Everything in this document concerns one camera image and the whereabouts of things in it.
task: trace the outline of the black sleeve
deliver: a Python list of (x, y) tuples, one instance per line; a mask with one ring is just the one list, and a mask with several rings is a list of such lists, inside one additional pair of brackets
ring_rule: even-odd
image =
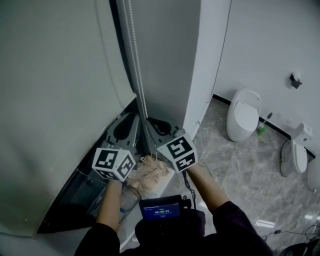
[(232, 202), (226, 202), (214, 211), (213, 223), (219, 246), (226, 255), (273, 255), (246, 214)]
[(86, 233), (74, 255), (113, 256), (119, 253), (120, 241), (117, 233), (107, 225), (96, 223)]

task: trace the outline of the person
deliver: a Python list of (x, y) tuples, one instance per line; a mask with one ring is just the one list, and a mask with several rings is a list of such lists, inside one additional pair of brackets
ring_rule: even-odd
[[(157, 229), (142, 220), (135, 227), (140, 246), (125, 250), (123, 255), (273, 255), (246, 214), (229, 200), (206, 169), (194, 164), (187, 169), (187, 173), (213, 216), (216, 234), (204, 236), (201, 228), (196, 227), (204, 223), (199, 218), (197, 222), (197, 217), (177, 221), (176, 224), (170, 222), (165, 235), (158, 234)], [(81, 241), (76, 256), (112, 256), (120, 253), (117, 230), (121, 191), (119, 181), (109, 182), (96, 224)]]

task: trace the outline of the person's left arm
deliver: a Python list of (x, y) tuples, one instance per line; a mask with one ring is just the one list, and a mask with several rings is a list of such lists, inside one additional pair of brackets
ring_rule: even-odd
[(75, 256), (118, 255), (120, 241), (117, 236), (120, 221), (122, 183), (110, 180), (101, 203), (96, 224), (82, 239)]

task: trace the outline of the roller blind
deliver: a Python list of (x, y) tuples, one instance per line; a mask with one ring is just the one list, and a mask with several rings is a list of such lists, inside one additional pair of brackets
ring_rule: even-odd
[(6, 0), (0, 24), (0, 232), (33, 236), (135, 94), (108, 0)]

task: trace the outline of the green toilet brush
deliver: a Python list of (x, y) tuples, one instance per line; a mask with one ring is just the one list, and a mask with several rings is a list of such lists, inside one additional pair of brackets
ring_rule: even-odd
[(265, 122), (267, 121), (267, 120), (269, 120), (270, 118), (272, 117), (272, 112), (270, 113), (270, 114), (268, 114), (268, 116), (266, 117), (266, 119), (263, 121), (263, 123), (262, 123), (262, 128), (261, 129), (258, 129), (258, 136), (261, 136), (261, 134), (263, 134), (266, 130), (267, 130), (267, 128), (268, 128), (268, 126), (267, 125), (265, 125)]

